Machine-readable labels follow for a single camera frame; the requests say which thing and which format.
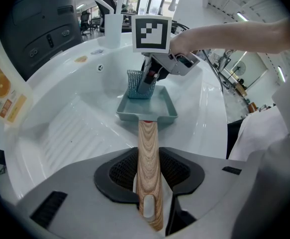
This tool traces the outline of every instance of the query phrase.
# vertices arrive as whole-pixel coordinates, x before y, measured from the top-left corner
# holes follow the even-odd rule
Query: bottle label
[[[26,96],[14,88],[0,69],[0,117],[14,122],[25,101]]]

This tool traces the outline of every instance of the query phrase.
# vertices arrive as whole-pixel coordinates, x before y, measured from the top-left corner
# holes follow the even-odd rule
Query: sink drain
[[[98,65],[97,71],[100,73],[104,69],[104,65]]]

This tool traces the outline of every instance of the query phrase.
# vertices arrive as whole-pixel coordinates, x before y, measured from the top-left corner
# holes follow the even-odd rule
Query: human hand
[[[189,52],[191,52],[191,49],[189,47],[189,42],[186,39],[184,33],[185,32],[182,32],[176,35],[170,41],[170,50],[174,55],[183,54],[187,56]]]

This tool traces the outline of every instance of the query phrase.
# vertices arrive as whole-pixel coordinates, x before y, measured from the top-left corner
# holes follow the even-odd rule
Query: forearm
[[[188,49],[233,49],[279,53],[290,48],[290,22],[237,22],[189,29],[181,35]]]

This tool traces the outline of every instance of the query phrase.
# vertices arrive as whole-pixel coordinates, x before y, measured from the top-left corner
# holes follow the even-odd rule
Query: white sink
[[[138,123],[120,121],[116,109],[126,71],[140,70],[143,56],[132,52],[130,33],[122,35],[119,49],[101,47],[103,39],[63,52],[28,80],[33,108],[19,132],[8,131],[5,148],[19,199],[68,164],[137,146]],[[98,49],[103,53],[91,54]],[[75,62],[81,56],[87,61]],[[179,115],[172,125],[158,126],[159,145],[225,158],[225,106],[208,65],[201,61],[186,76],[169,75],[158,84],[166,86]]]

